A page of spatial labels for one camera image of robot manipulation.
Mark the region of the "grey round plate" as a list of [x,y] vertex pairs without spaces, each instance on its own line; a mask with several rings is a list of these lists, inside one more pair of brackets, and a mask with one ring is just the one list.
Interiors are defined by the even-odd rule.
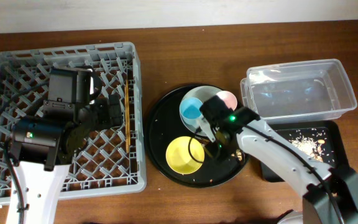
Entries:
[[[180,103],[182,103],[182,101],[186,100],[187,98],[191,98],[191,97],[198,98],[201,102],[204,103],[206,100],[212,98],[214,95],[216,95],[216,93],[220,91],[222,91],[222,89],[215,86],[203,85],[203,86],[194,87],[184,95]],[[187,124],[182,116],[181,116],[181,121],[189,131],[195,133],[196,128],[190,124]],[[202,130],[199,133],[197,133],[197,135],[209,138],[208,135]]]

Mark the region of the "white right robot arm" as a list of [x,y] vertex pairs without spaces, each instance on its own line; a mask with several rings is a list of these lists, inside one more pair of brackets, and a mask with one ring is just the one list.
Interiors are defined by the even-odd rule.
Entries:
[[288,212],[280,223],[358,223],[358,173],[349,165],[317,161],[251,109],[232,110],[218,96],[200,111],[220,148],[240,149],[258,159],[302,198],[302,211]]

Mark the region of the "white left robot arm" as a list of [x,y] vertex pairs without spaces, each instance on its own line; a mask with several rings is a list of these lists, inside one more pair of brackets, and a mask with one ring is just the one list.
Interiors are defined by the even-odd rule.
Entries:
[[53,223],[58,198],[84,139],[124,122],[120,97],[101,96],[102,81],[89,66],[53,68],[41,97],[4,143],[12,175],[7,223]]

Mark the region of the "yellow bowl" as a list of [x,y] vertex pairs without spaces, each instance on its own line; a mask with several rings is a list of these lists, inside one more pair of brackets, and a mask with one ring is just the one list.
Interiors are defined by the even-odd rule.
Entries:
[[165,157],[173,171],[187,175],[201,168],[205,153],[203,145],[197,139],[181,136],[168,145]]

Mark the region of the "round black tray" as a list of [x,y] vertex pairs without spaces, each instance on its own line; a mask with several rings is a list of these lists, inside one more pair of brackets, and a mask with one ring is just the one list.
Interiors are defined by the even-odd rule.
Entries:
[[179,105],[181,99],[199,84],[184,85],[167,93],[154,104],[149,111],[144,128],[144,144],[152,164],[170,180],[193,188],[207,188],[221,185],[234,178],[246,166],[249,156],[226,155],[225,160],[216,161],[207,157],[200,169],[192,174],[179,174],[171,169],[166,160],[168,145],[176,138],[193,133],[185,127],[180,119]]

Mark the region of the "grey dishwasher rack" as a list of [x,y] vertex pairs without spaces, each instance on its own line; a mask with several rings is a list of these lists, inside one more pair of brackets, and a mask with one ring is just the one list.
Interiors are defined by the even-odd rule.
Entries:
[[[47,94],[53,67],[93,68],[102,81],[101,96],[119,95],[129,120],[92,132],[74,155],[62,187],[62,200],[129,194],[144,190],[146,172],[142,130],[140,60],[131,42],[0,52],[0,140]],[[0,206],[11,196],[11,175],[0,147]]]

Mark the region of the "clear plastic bin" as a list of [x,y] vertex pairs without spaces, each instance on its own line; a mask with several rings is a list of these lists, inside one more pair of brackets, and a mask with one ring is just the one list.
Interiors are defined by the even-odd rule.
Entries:
[[350,79],[335,58],[251,67],[242,102],[268,124],[340,118],[357,108]]

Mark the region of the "gold snack wrapper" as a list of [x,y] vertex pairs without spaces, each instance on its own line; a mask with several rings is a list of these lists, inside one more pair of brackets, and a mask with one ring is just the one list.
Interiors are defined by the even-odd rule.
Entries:
[[231,154],[231,157],[234,158],[238,163],[243,162],[245,159],[245,154],[242,150],[237,149]]

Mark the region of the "black rectangular tray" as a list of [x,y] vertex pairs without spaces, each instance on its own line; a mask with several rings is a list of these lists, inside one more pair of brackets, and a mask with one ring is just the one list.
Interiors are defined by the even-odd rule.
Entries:
[[339,127],[334,121],[272,124],[271,127],[313,159],[334,168],[349,164]]

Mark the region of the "light blue cup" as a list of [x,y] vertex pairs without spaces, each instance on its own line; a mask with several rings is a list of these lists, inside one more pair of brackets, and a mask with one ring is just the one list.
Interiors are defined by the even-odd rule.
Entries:
[[195,97],[185,98],[181,101],[179,111],[184,123],[194,126],[196,120],[201,117],[200,108],[203,102]]

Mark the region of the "food scraps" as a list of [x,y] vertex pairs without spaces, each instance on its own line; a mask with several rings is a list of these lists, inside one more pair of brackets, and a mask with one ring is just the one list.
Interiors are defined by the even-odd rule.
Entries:
[[313,159],[335,166],[334,146],[328,128],[290,129],[285,137]]

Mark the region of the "pink cup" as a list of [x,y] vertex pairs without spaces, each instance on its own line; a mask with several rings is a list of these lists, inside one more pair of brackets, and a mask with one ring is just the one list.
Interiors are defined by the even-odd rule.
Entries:
[[230,91],[219,91],[216,93],[221,100],[223,100],[224,104],[233,111],[237,108],[237,98]]

